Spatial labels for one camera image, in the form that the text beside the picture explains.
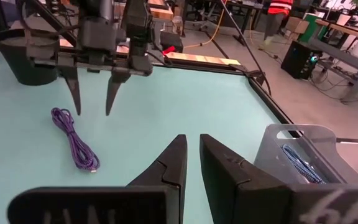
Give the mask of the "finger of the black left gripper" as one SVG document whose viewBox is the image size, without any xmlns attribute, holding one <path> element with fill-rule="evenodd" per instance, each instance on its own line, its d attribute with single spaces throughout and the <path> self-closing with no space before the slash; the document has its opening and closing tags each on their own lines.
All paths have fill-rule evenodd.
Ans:
<svg viewBox="0 0 358 224">
<path fill-rule="evenodd" d="M 121 84 L 125 83 L 130 77 L 130 72 L 126 68 L 117 68 L 111 71 L 106 95 L 106 116 L 110 115 L 111 108 Z"/>
<path fill-rule="evenodd" d="M 69 91 L 72 95 L 77 115 L 81 114 L 80 85 L 78 81 L 78 71 L 76 67 L 62 67 L 62 77 L 65 79 Z"/>
</svg>

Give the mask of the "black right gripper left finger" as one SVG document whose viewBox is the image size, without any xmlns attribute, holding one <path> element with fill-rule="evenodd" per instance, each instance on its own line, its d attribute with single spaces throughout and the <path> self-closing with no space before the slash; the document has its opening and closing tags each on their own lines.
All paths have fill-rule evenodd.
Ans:
<svg viewBox="0 0 358 224">
<path fill-rule="evenodd" d="M 9 224 L 182 224 L 187 141 L 178 135 L 123 187 L 39 187 L 7 208 Z"/>
</svg>

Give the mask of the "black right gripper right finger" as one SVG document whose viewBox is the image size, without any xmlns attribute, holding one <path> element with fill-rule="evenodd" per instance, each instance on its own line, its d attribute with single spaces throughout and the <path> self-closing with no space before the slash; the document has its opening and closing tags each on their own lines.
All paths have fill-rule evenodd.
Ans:
<svg viewBox="0 0 358 224">
<path fill-rule="evenodd" d="M 214 224 L 358 224 L 358 185 L 285 184 L 209 134 L 200 161 Z"/>
</svg>

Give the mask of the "clear plastic bin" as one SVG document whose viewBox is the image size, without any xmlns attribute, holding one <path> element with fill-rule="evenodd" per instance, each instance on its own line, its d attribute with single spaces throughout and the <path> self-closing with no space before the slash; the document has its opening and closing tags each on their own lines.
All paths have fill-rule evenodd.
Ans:
<svg viewBox="0 0 358 224">
<path fill-rule="evenodd" d="M 286 184 L 358 184 L 332 130 L 319 125 L 267 126 L 254 165 Z"/>
</svg>

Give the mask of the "black plant pot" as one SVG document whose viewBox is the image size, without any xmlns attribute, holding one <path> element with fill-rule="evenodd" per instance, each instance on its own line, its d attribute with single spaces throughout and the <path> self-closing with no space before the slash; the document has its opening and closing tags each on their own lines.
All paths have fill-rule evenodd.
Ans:
<svg viewBox="0 0 358 224">
<path fill-rule="evenodd" d="M 35 67 L 31 64 L 26 56 L 24 29 L 0 31 L 0 53 L 6 59 L 17 81 L 23 85 L 46 85 L 58 77 L 54 68 Z"/>
</svg>

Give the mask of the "small black box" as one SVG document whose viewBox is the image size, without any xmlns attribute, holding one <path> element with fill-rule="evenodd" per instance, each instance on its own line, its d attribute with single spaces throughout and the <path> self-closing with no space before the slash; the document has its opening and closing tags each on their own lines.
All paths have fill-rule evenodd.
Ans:
<svg viewBox="0 0 358 224">
<path fill-rule="evenodd" d="M 160 33 L 160 44 L 162 46 L 162 50 L 170 46 L 175 46 L 176 51 L 178 53 L 183 52 L 183 42 L 178 34 L 173 34 L 169 32 L 161 32 Z"/>
</svg>

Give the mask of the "black computer tower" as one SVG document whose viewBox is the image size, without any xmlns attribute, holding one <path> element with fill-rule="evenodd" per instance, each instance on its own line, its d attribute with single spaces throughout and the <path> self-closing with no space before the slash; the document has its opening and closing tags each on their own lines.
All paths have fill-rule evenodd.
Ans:
<svg viewBox="0 0 358 224">
<path fill-rule="evenodd" d="M 321 50 L 294 40 L 283 59 L 281 69 L 295 79 L 308 80 L 322 55 Z"/>
</svg>

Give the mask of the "grey metal bench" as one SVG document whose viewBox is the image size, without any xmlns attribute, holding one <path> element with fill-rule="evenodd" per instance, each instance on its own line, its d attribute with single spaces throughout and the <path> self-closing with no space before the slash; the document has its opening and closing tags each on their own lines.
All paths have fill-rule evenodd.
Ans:
<svg viewBox="0 0 358 224">
<path fill-rule="evenodd" d="M 356 68 L 358 70 L 358 58 L 345 53 L 344 51 L 341 51 L 327 43 L 324 43 L 318 39 L 311 38 L 308 42 L 308 45 L 310 47 L 313 47 L 317 50 L 321 50 L 323 53 L 329 55 L 333 59 L 337 59 L 340 62 L 343 62 L 350 67 Z M 351 102 L 356 94 L 358 94 L 358 78 L 355 80 L 350 75 L 346 75 L 344 72 L 334 68 L 334 63 L 328 63 L 324 62 L 321 59 L 318 60 L 318 63 L 321 64 L 325 69 L 332 71 L 333 73 L 339 75 L 340 77 L 343 77 L 348 82 L 351 82 L 353 86 L 350 88 L 350 90 L 344 95 L 343 98 L 341 98 L 342 102 Z"/>
</svg>

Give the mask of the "brown cardboard box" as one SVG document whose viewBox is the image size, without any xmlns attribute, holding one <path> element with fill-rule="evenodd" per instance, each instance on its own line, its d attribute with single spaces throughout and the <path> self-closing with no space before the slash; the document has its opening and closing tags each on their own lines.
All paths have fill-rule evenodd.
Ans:
<svg viewBox="0 0 358 224">
<path fill-rule="evenodd" d="M 289 17 L 286 30 L 297 34 L 304 34 L 309 26 L 309 22 L 298 17 Z"/>
</svg>

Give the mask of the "green panel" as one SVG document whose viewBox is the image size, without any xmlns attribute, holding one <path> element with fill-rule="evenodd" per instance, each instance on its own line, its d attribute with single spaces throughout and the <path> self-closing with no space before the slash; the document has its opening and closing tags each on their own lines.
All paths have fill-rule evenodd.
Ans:
<svg viewBox="0 0 358 224">
<path fill-rule="evenodd" d="M 309 22 L 308 27 L 306 28 L 303 34 L 300 34 L 297 41 L 307 43 L 310 37 L 313 35 L 314 30 L 317 28 L 315 21 L 319 19 L 319 16 L 315 14 L 306 14 L 304 20 Z"/>
</svg>

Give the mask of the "person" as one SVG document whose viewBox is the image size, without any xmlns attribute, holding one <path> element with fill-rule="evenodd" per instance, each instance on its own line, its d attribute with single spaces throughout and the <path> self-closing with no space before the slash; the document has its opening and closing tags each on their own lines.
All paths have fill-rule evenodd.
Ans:
<svg viewBox="0 0 358 224">
<path fill-rule="evenodd" d="M 264 44 L 268 45 L 278 32 L 282 21 L 289 15 L 293 0 L 272 0 L 267 11 L 267 23 L 264 33 Z"/>
</svg>

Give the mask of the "wooden desk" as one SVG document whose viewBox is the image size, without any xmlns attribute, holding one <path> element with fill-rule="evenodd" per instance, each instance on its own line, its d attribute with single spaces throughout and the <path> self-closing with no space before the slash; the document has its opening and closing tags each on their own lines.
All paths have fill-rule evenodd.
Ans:
<svg viewBox="0 0 358 224">
<path fill-rule="evenodd" d="M 324 21 L 321 19 L 315 20 L 315 23 L 317 23 L 318 25 L 326 26 L 326 27 L 341 31 L 341 32 L 349 34 L 349 35 L 353 35 L 358 38 L 358 28 L 356 28 L 356 27 L 342 26 L 342 25 L 338 25 L 338 24 L 335 24 L 332 22 L 327 22 L 327 21 Z"/>
</svg>

